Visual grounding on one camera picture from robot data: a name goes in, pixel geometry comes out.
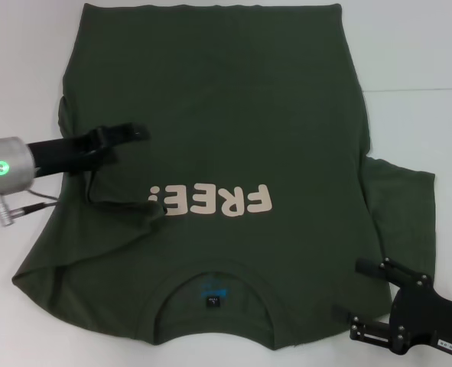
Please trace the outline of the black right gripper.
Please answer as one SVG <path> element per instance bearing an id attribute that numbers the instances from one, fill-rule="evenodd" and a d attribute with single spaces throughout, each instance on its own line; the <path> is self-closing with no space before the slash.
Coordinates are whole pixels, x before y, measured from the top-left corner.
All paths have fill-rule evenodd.
<path id="1" fill-rule="evenodd" d="M 427 274 L 385 258 L 379 263 L 358 258 L 355 271 L 399 287 L 391 308 L 391 333 L 387 323 L 374 321 L 337 304 L 336 321 L 350 327 L 350 339 L 363 343 L 389 343 L 397 355 L 414 346 L 431 346 L 452 355 L 452 301 L 440 296 Z"/>

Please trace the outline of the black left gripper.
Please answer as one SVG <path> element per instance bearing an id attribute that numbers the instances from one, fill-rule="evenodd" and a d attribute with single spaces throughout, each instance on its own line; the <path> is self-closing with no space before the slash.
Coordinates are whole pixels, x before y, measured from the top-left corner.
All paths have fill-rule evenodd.
<path id="1" fill-rule="evenodd" d="M 150 132 L 144 125 L 125 123 L 98 127 L 75 138 L 30 143 L 28 149 L 34 159 L 36 178 L 58 173 L 75 175 L 118 163 L 117 154 L 110 148 L 150 138 Z"/>

